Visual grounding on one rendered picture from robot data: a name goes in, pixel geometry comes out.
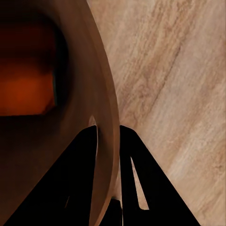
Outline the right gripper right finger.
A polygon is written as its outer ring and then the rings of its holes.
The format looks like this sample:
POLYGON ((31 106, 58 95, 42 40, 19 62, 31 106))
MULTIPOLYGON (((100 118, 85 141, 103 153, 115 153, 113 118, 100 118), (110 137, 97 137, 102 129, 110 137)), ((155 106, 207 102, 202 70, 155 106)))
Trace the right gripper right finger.
POLYGON ((201 226, 137 133, 120 125, 123 226, 201 226), (131 157, 149 210, 138 204, 131 157))

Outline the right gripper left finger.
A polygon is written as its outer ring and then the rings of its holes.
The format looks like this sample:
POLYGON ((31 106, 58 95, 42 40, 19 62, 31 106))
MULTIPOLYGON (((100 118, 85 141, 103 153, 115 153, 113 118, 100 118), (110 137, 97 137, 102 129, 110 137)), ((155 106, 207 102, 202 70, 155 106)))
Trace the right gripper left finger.
POLYGON ((89 226, 97 127, 80 131, 4 226, 89 226))

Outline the can of soda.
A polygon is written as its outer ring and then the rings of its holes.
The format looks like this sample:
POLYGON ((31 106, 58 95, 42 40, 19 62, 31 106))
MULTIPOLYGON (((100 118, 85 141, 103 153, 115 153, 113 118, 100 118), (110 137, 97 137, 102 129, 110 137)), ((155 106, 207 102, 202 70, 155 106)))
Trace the can of soda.
POLYGON ((0 52, 0 116, 60 107, 58 61, 41 53, 0 52))
POLYGON ((42 20, 0 23, 0 52, 41 53, 65 66, 60 31, 42 20))

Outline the trash can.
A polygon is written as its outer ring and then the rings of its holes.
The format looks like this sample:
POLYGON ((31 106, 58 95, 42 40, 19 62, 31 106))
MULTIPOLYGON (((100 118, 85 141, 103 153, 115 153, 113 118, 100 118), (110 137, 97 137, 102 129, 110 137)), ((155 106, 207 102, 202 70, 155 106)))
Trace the trash can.
POLYGON ((60 107, 0 116, 0 226, 4 226, 80 131, 97 124, 89 226, 99 226, 115 188, 120 119, 103 42, 86 0, 0 0, 0 23, 57 25, 65 66, 60 107))

